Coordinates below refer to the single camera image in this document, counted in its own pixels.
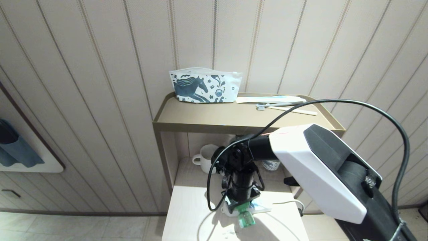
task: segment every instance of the blue horse illustration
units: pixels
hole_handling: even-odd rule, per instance
[[[208,93],[208,88],[204,83],[204,78],[199,78],[199,76],[197,78],[190,77],[186,79],[178,79],[177,82],[174,82],[174,89],[177,95],[188,96],[202,103],[210,102],[205,97],[196,94],[196,89],[198,87],[203,89],[205,93]]]

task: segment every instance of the white mug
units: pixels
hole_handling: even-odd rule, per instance
[[[214,152],[217,150],[218,146],[213,144],[205,145],[201,148],[200,154],[196,154],[192,158],[192,162],[195,165],[201,166],[201,169],[205,173],[210,172],[211,168],[211,158],[214,155]]]

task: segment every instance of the white zippered pouch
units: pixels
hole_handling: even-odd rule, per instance
[[[179,101],[221,103],[236,100],[243,73],[196,67],[169,71],[169,76]]]

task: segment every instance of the white robot arm casing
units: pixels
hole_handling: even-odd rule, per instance
[[[273,153],[326,215],[360,224],[367,210],[311,151],[303,131],[312,124],[283,127],[269,135]]]

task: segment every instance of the green plastic bottle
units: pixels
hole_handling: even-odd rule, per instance
[[[238,221],[239,221],[239,226],[242,229],[256,224],[256,222],[254,221],[253,214],[247,211],[247,208],[249,206],[250,206],[250,202],[246,202],[244,204],[241,204],[235,207],[239,211]]]

